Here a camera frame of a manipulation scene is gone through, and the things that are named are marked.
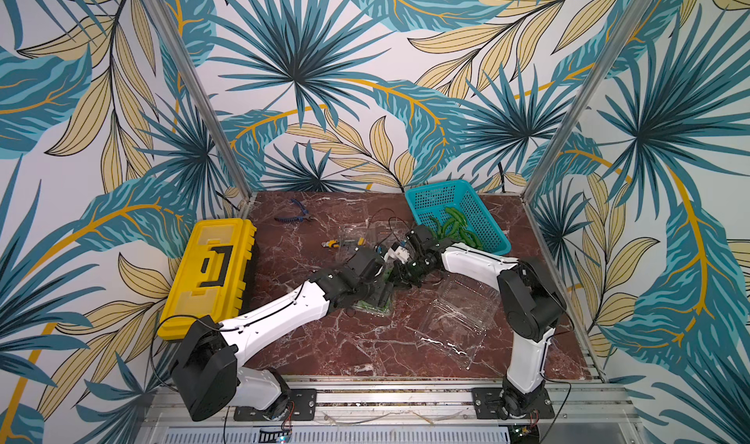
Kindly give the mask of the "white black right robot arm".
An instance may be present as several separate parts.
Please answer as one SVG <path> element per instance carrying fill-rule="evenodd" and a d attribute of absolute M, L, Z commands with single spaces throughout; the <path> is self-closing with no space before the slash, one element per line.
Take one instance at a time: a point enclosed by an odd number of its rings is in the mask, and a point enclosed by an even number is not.
<path fill-rule="evenodd" d="M 566 301 L 544 261 L 496 256 L 450 238 L 439 240 L 424 225 L 409 231 L 404 242 L 392 244 L 385 260 L 394 264 L 395 285 L 416 286 L 439 270 L 496 289 L 514 332 L 504 394 L 521 404 L 543 391 L 550 338 L 566 314 Z"/>

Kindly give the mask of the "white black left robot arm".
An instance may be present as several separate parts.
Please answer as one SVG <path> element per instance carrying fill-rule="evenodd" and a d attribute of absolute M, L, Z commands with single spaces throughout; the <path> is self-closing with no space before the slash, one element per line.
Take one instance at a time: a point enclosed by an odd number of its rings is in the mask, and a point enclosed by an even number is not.
<path fill-rule="evenodd" d="M 360 247 L 346 263 L 314 272 L 292 292 L 249 313 L 216 323 L 193 322 L 169 366 L 195 422 L 227 406 L 249 407 L 269 420 L 288 413 L 290 388 L 280 373 L 245 364 L 263 348 L 310 322 L 368 299 L 385 286 L 386 262 Z"/>

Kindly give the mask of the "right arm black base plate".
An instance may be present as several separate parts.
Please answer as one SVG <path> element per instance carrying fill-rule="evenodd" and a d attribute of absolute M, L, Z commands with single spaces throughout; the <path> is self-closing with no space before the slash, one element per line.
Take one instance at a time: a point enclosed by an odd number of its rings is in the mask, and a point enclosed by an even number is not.
<path fill-rule="evenodd" d="M 478 420 L 552 419 L 555 411 L 544 387 L 523 394 L 504 387 L 471 389 L 472 404 Z"/>

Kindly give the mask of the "clear clamshell pepper container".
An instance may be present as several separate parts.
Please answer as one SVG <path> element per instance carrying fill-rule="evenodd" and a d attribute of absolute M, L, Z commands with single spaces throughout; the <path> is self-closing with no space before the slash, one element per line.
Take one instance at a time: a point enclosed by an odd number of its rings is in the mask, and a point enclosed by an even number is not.
<path fill-rule="evenodd" d="M 379 254 L 385 254 L 394 246 L 405 246 L 405 229 L 407 229 L 407 226 L 394 217 L 387 221 L 344 224 L 339 230 L 337 239 L 363 238 L 366 247 L 373 248 Z"/>
<path fill-rule="evenodd" d="M 390 317 L 394 313 L 394 294 L 370 294 L 367 297 L 359 299 L 353 304 L 355 311 L 363 312 L 365 314 L 378 316 L 378 317 Z"/>

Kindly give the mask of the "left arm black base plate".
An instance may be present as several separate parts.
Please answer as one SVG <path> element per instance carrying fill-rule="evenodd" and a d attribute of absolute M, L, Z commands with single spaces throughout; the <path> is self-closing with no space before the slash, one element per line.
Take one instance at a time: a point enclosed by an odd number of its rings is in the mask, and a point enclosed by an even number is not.
<path fill-rule="evenodd" d="M 271 423 L 291 419 L 296 422 L 312 422 L 318 405 L 318 391 L 314 388 L 290 389 L 264 410 L 237 406 L 234 410 L 236 422 Z"/>

